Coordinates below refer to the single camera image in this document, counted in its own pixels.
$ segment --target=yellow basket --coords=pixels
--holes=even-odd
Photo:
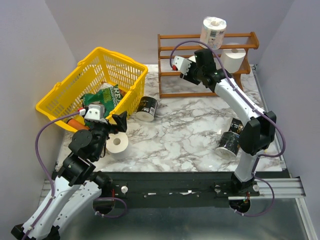
[[[102,83],[118,84],[119,89],[125,91],[126,95],[107,117],[111,123],[115,123],[112,114],[127,111],[129,116],[138,107],[144,95],[147,73],[147,66],[132,58],[97,47],[78,63],[69,76],[58,82],[35,108],[50,120],[54,120],[82,108],[80,98],[87,93],[95,94]],[[65,130],[76,132],[76,129],[66,124],[67,120],[57,121],[55,124]]]

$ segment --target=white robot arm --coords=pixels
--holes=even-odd
[[[79,112],[85,115],[85,121],[91,122],[91,129],[79,130],[73,135],[69,144],[71,153],[63,161],[54,181],[54,196],[49,192],[36,212],[24,224],[12,229],[16,239],[60,239],[60,233],[73,217],[92,204],[101,195],[102,188],[110,188],[111,180],[100,171],[94,172],[96,167],[92,162],[99,160],[109,134],[126,132],[127,112],[112,115],[116,124],[110,124],[104,118],[103,105],[91,104]]]
[[[265,112],[237,86],[232,76],[228,75],[229,81],[234,87],[231,86],[224,72],[221,69],[216,69],[212,52],[209,49],[196,51],[195,61],[175,56],[173,69],[180,71],[180,77],[191,83],[198,85],[202,82],[213,93],[226,101],[240,118],[244,126],[240,135],[240,147],[243,153],[234,175],[240,183],[251,181],[253,179],[252,172],[255,171],[257,164],[257,156],[274,140],[275,128],[253,111],[252,106],[260,113]],[[276,122],[276,115],[273,112],[265,114]]]

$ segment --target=metal floor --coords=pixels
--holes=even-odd
[[[270,199],[252,200],[249,213],[263,211]],[[230,208],[129,209],[117,219],[95,216],[88,205],[61,240],[307,240],[295,199],[276,199],[271,212],[242,217]]]

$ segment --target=wooden shelf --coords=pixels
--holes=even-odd
[[[158,82],[159,82],[159,96],[160,98],[188,98],[188,97],[214,97],[217,96],[212,92],[184,92],[184,93],[162,93],[161,89],[161,77],[170,77],[170,76],[179,76],[180,72],[171,70],[170,56],[162,55],[162,52],[172,51],[175,46],[163,46],[161,40],[172,40],[172,39],[199,39],[200,34],[186,34],[186,35],[160,35],[158,34]],[[245,49],[246,55],[241,64],[240,69],[233,73],[233,77],[238,84],[238,86],[242,89],[241,84],[241,74],[249,74],[251,69],[248,62],[248,50],[249,49],[258,49],[259,41],[254,32],[250,33],[226,33],[224,38],[246,38],[245,44],[224,44],[220,47],[220,49]],[[184,45],[179,46],[176,51],[195,51],[203,49],[199,45]],[[189,58],[193,56],[190,55],[179,55],[183,58]],[[221,68],[220,64],[216,62],[217,69]]]

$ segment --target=white wall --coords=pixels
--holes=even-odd
[[[10,0],[0,8],[0,239],[14,239],[14,225],[36,210],[44,174],[35,137],[48,119],[35,104],[76,66],[67,42],[44,0]],[[40,138],[40,154],[52,171],[62,131]]]
[[[157,34],[199,34],[203,18],[227,21],[227,32],[256,32],[258,63],[293,0],[46,0],[77,61],[97,46],[145,64],[158,62]]]
[[[320,238],[320,1],[295,0],[258,64],[270,110],[284,131],[285,162],[300,176]]]

